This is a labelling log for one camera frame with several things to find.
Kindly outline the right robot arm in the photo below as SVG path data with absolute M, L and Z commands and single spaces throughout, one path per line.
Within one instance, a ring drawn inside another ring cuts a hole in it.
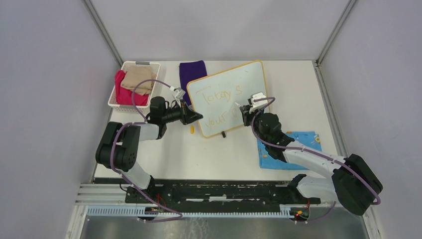
M 365 160 L 357 155 L 330 155 L 289 137 L 281 129 L 276 114 L 266 113 L 252 105 L 240 106 L 243 123 L 251 127 L 257 141 L 268 155 L 284 163 L 297 164 L 319 174 L 297 175 L 287 190 L 293 203 L 305 198 L 339 202 L 349 212 L 361 216 L 370 206 L 379 205 L 383 185 Z

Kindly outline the beige cloth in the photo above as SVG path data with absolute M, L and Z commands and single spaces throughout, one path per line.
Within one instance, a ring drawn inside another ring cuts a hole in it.
M 128 67 L 120 86 L 132 92 L 136 85 L 145 80 L 156 79 L 156 76 L 150 66 L 131 65 Z M 154 82 L 148 81 L 139 85 L 135 92 L 142 96 L 149 95 L 152 93 L 153 86 Z

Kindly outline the blue patterned cloth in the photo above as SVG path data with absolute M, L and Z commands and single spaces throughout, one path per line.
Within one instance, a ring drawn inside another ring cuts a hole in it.
M 322 151 L 319 134 L 316 134 L 314 131 L 288 131 L 285 134 L 307 147 Z M 274 159 L 265 149 L 265 145 L 259 140 L 257 140 L 257 148 L 260 168 L 274 170 L 306 170 L 303 166 Z

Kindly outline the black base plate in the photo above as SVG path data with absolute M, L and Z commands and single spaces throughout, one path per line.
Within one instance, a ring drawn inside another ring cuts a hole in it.
M 124 201 L 165 206 L 164 212 L 180 213 L 275 213 L 281 205 L 320 204 L 305 198 L 289 181 L 152 179 L 143 194 L 128 187 Z

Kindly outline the yellow framed whiteboard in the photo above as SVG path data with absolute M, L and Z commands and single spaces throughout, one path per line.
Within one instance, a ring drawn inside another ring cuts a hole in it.
M 267 97 L 267 84 L 263 62 L 248 62 L 187 84 L 194 111 L 202 114 L 198 121 L 204 137 L 212 137 L 243 125 L 237 102 L 249 105 L 252 95 L 263 92 Z

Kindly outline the pink cloth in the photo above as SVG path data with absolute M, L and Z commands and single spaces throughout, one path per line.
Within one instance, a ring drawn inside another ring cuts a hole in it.
M 120 86 L 126 73 L 122 70 L 117 71 L 114 77 L 115 99 L 120 105 L 132 105 L 132 91 Z M 135 93 L 134 101 L 137 106 L 147 105 L 149 95 L 140 95 Z

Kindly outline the aluminium rail frame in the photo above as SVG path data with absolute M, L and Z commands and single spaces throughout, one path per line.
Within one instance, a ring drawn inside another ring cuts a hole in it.
M 317 131 L 323 148 L 347 154 L 349 149 L 323 79 L 314 60 L 264 61 L 269 93 L 282 110 L 283 126 Z M 362 217 L 336 208 L 329 216 L 296 226 L 276 215 L 233 218 L 193 217 L 164 223 L 142 223 L 128 215 L 111 213 L 127 208 L 116 182 L 82 184 L 78 191 L 66 238 L 68 239 L 378 239 L 373 210 Z

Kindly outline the purple folded cloth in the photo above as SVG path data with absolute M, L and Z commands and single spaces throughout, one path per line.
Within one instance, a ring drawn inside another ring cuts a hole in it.
M 191 100 L 187 91 L 187 84 L 193 80 L 207 76 L 207 69 L 203 60 L 195 62 L 184 62 L 179 64 L 179 78 L 180 86 L 186 93 L 183 95 L 183 100 L 190 106 Z

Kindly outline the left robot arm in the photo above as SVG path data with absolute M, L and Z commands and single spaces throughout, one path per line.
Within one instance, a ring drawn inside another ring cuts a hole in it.
M 168 123 L 180 121 L 188 125 L 201 120 L 203 115 L 191 109 L 184 100 L 171 107 L 163 97 L 153 97 L 146 117 L 146 122 L 110 121 L 97 147 L 95 160 L 136 186 L 139 199 L 150 203 L 156 198 L 156 189 L 150 186 L 153 177 L 136 162 L 139 143 L 161 139 Z

